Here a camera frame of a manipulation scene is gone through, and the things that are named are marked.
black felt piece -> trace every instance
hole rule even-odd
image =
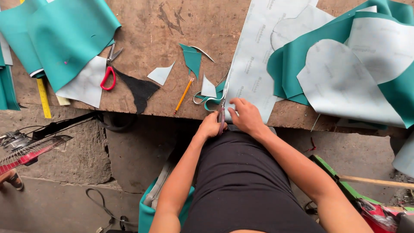
[[[159,86],[150,81],[139,80],[128,76],[124,73],[121,73],[115,68],[113,68],[113,70],[131,90],[134,97],[134,104],[137,107],[137,114],[144,112],[145,108],[147,107],[147,99],[149,99],[152,94],[154,94],[159,89]]]

person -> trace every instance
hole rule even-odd
[[[4,190],[5,188],[4,182],[10,183],[14,188],[16,188],[19,191],[23,190],[23,181],[15,168],[0,175],[0,191]]]
[[[372,233],[328,174],[263,124],[256,106],[239,98],[230,104],[239,131],[216,136],[218,112],[204,119],[164,184],[150,233]],[[288,177],[318,206],[320,224],[299,205]]]

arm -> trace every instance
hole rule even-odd
[[[216,136],[219,132],[220,123],[217,123],[217,115],[218,112],[213,112],[204,119],[162,187],[150,233],[180,232],[178,216],[190,191],[201,148],[208,138]]]
[[[245,99],[234,98],[236,111],[229,108],[233,123],[260,142],[280,164],[289,178],[318,205],[323,228],[328,233],[372,233],[337,184],[315,163],[274,135],[262,123],[259,110]]]

shoe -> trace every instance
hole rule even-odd
[[[12,171],[14,172],[14,175],[12,175],[12,177],[6,181],[13,185],[13,187],[15,187],[17,190],[22,191],[24,188],[23,181],[17,173],[16,169],[13,169]]]

scissors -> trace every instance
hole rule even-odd
[[[219,128],[219,136],[221,136],[221,134],[223,133],[223,129],[224,129],[224,120],[226,119],[225,117],[225,108],[224,108],[224,104],[226,103],[226,97],[227,97],[227,91],[229,90],[229,80],[226,81],[226,84],[224,84],[224,89],[223,89],[223,98],[220,102],[218,111],[219,111],[219,115],[217,116],[217,122],[221,123],[220,124],[220,128]]]
[[[111,50],[108,54],[108,57],[106,58],[106,73],[105,73],[105,76],[103,77],[104,79],[101,82],[101,88],[104,89],[104,90],[107,90],[107,91],[112,90],[115,87],[115,83],[116,83],[115,72],[113,71],[111,61],[114,60],[124,49],[122,47],[116,53],[113,53],[114,48],[115,48],[115,42],[112,44]],[[110,73],[112,73],[112,76],[113,76],[112,86],[104,87],[104,84],[105,84],[106,80],[108,79]]]

